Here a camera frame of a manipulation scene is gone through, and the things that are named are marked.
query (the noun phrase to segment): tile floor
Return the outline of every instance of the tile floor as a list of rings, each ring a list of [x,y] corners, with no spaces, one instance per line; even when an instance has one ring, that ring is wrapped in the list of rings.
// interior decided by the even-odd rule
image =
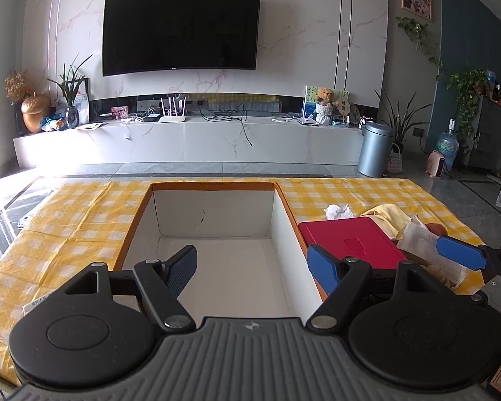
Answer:
[[[500,186],[486,174],[453,171],[453,178],[431,179],[424,171],[426,157],[406,156],[409,178],[443,202],[487,245],[501,244],[501,209],[495,208]],[[19,233],[17,224],[33,207],[64,182],[128,180],[163,177],[363,177],[356,166],[276,163],[125,163],[90,164],[55,170],[28,169],[0,179],[0,257]]]

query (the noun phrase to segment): hanging vine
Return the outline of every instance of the hanging vine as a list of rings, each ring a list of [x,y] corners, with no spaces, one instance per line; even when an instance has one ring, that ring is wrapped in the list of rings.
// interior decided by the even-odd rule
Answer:
[[[474,137],[474,130],[471,122],[479,112],[479,99],[485,87],[489,85],[488,79],[481,68],[466,69],[462,73],[450,73],[444,68],[441,61],[440,44],[433,44],[428,31],[428,24],[420,24],[413,18],[396,17],[398,27],[403,29],[408,38],[415,43],[415,49],[422,51],[430,63],[435,65],[439,74],[446,75],[449,79],[447,88],[456,88],[457,95],[457,120],[459,123],[457,136],[464,143],[465,139]],[[469,148],[463,146],[464,152],[468,153]]]

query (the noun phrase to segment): silver trash can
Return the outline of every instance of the silver trash can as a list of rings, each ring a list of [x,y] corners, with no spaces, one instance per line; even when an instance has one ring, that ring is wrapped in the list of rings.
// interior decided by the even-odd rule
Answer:
[[[388,166],[393,144],[393,129],[382,123],[370,122],[362,131],[364,142],[358,160],[358,171],[371,178],[382,178]]]

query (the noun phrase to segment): white marble tv cabinet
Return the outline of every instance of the white marble tv cabinet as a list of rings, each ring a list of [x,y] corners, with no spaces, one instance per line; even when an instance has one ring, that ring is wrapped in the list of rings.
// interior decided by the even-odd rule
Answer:
[[[190,116],[181,123],[109,122],[96,130],[47,132],[14,139],[20,167],[123,162],[272,162],[358,164],[358,129],[303,127],[249,117],[244,123],[208,122]]]

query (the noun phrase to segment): curved television screen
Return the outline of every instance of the curved television screen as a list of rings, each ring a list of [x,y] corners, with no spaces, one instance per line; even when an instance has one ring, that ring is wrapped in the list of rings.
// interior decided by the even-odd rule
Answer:
[[[106,0],[104,76],[256,69],[260,0]]]

